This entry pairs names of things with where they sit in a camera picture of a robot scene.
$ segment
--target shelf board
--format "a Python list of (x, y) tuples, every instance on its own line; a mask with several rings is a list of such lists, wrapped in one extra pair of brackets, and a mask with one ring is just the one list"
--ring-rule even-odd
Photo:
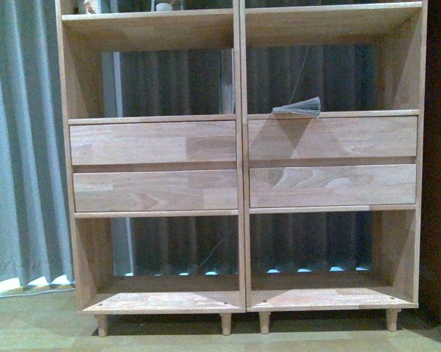
[(212, 115), (176, 115), (176, 116), (144, 116), (144, 117), (94, 117), (90, 119), (70, 119), (69, 125), (113, 125), (118, 123), (141, 122), (199, 122), (199, 121), (234, 121), (235, 114)]
[(246, 9), (247, 46), (365, 43), (421, 9), (421, 1)]
[(280, 213), (330, 213), (339, 211), (385, 211), (385, 210), (416, 210), (416, 204), (396, 205), (343, 205), (333, 207), (299, 207), (299, 208), (251, 208), (250, 214)]
[(237, 276), (122, 276), (83, 309), (86, 314), (244, 312)]
[(62, 24), (101, 51), (233, 47), (233, 9), (63, 15)]
[(118, 212), (80, 212), (76, 219), (93, 218), (164, 218), (176, 216), (235, 216), (238, 210), (172, 210), (172, 211), (118, 211)]
[[(408, 110), (373, 110), (373, 111), (324, 111), (320, 119), (353, 119), (359, 117), (405, 117), (418, 116), (419, 109)], [(298, 114), (248, 114), (248, 120), (293, 120), (310, 119), (306, 115)]]
[(251, 312), (418, 307), (368, 272), (269, 274), (253, 282)]

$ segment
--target wooden shelving unit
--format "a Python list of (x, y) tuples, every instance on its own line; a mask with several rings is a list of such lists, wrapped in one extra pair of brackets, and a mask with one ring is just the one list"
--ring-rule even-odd
[[(56, 0), (79, 312), (108, 315), (418, 306), (427, 0), (72, 15)], [(250, 114), (247, 47), (373, 43), (376, 107), (319, 120)], [(232, 48), (235, 114), (104, 116), (101, 54)], [(254, 274), (250, 216), (371, 211), (369, 272)], [(236, 216), (238, 275), (115, 277), (111, 218)]]
[[(395, 331), (418, 306), (427, 1), (240, 13), (247, 310), (264, 334), (271, 312), (334, 309), (386, 309)], [(247, 47), (347, 43), (376, 46), (379, 110), (249, 114)], [(372, 212), (369, 272), (252, 272), (250, 214), (335, 211)]]
[[(234, 9), (73, 15), (57, 0), (70, 227), (79, 312), (218, 313), (222, 333), (246, 312), (241, 110), (235, 114), (104, 115), (102, 53), (231, 48), (240, 82)], [(241, 105), (236, 91), (235, 105)], [(111, 218), (235, 216), (238, 275), (117, 277)]]

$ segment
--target wooden leg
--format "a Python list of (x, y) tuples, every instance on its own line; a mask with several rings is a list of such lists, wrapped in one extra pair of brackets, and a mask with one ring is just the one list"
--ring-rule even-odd
[(222, 313), (222, 334), (228, 336), (232, 333), (232, 313)]
[(261, 334), (269, 333), (269, 316), (271, 312), (260, 312), (259, 313), (259, 324), (261, 326)]
[(387, 330), (396, 331), (396, 322), (398, 321), (398, 313), (401, 309), (387, 309)]
[(108, 315), (95, 315), (98, 322), (98, 335), (100, 337), (108, 336)]

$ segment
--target bottom shelf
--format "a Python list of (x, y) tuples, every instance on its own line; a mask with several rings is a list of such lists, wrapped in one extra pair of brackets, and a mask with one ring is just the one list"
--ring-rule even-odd
[[(361, 273), (304, 274), (255, 278), (250, 312), (418, 308), (387, 283)], [(288, 288), (295, 281), (295, 288)]]
[(81, 311), (92, 315), (245, 312), (237, 276), (118, 276)]
[(83, 310), (103, 314), (241, 313), (239, 292), (118, 293)]

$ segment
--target wooden drawer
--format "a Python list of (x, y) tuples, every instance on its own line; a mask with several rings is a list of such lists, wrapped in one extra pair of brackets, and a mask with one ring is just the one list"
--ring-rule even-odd
[(413, 204), (415, 165), (250, 170), (251, 208)]
[(235, 138), (234, 121), (70, 127), (73, 165), (235, 161)]
[(77, 212), (238, 209), (236, 170), (73, 175)]
[(249, 159), (415, 157), (417, 123), (416, 116), (251, 120)]

